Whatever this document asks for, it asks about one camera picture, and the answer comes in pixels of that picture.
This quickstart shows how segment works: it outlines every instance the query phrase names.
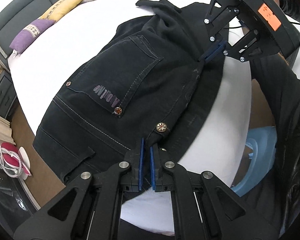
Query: blue plastic stool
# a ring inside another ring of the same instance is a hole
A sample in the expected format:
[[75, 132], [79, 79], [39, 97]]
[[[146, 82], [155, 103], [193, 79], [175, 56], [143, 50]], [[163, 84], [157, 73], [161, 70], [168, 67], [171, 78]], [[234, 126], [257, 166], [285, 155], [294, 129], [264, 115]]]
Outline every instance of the blue plastic stool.
[[277, 132], [275, 127], [266, 126], [248, 131], [246, 146], [253, 150], [247, 174], [242, 181], [232, 187], [240, 197], [253, 189], [272, 168], [275, 157]]

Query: pocket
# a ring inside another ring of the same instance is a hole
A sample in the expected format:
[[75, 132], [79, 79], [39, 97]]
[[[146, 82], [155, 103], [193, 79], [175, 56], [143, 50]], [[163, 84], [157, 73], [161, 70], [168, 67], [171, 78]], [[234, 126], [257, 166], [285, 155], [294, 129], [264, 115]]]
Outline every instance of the pocket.
[[111, 113], [120, 107], [122, 115], [144, 78], [162, 59], [143, 35], [128, 37], [89, 61], [68, 88], [84, 93]]

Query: button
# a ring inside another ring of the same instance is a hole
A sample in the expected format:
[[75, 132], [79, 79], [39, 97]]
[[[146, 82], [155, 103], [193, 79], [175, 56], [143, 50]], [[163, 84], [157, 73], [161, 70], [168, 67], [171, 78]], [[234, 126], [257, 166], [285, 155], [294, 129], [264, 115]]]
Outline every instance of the button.
[[160, 122], [157, 124], [158, 132], [165, 132], [167, 130], [167, 125], [164, 122]]
[[115, 113], [116, 115], [122, 114], [122, 108], [121, 108], [121, 107], [116, 107], [116, 108], [114, 109], [114, 113]]

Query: orange label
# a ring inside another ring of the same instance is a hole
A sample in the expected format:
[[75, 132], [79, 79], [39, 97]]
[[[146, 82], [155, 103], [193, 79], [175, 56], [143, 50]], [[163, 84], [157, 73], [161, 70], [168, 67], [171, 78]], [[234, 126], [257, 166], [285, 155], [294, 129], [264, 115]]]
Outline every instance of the orange label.
[[274, 31], [276, 31], [281, 26], [281, 22], [279, 21], [279, 19], [275, 16], [275, 14], [270, 10], [270, 8], [265, 3], [261, 5], [258, 12], [270, 24], [270, 26]]

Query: gray cabinet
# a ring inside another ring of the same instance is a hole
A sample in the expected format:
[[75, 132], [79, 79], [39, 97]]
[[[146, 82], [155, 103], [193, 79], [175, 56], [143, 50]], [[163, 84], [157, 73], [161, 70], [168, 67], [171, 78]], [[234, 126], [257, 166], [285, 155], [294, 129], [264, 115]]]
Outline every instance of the gray cabinet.
[[7, 118], [17, 98], [10, 74], [3, 70], [0, 74], [0, 116]]

